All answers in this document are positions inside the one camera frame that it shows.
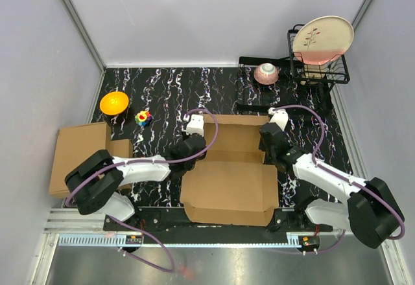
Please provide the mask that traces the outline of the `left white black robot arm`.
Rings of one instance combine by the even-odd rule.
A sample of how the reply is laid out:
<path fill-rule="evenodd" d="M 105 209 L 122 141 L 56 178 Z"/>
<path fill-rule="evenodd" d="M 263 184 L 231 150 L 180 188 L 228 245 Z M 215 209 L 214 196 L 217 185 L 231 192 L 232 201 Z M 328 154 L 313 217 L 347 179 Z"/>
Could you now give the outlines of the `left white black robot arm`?
<path fill-rule="evenodd" d="M 98 150 L 66 175 L 67 204 L 75 205 L 81 215 L 101 212 L 113 216 L 123 229 L 134 230 L 139 225 L 140 215 L 132 202 L 117 192 L 119 187 L 177 179 L 205 156 L 206 140 L 199 134 L 191 134 L 165 155 L 153 157 L 112 157 L 109 151 Z"/>

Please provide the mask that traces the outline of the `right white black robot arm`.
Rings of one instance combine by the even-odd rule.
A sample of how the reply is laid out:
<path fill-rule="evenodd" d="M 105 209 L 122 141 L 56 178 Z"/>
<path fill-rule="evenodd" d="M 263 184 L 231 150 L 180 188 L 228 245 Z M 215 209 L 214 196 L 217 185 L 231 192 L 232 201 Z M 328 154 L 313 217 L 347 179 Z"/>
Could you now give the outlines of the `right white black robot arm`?
<path fill-rule="evenodd" d="M 312 199 L 294 215 L 303 231 L 315 225 L 329 225 L 346 231 L 365 246 L 375 249 L 386 239 L 405 234 L 405 217 L 388 185 L 378 177 L 369 181 L 351 176 L 293 146 L 274 122 L 259 129 L 259 149 L 280 172 L 317 186 L 338 199 L 338 203 Z"/>

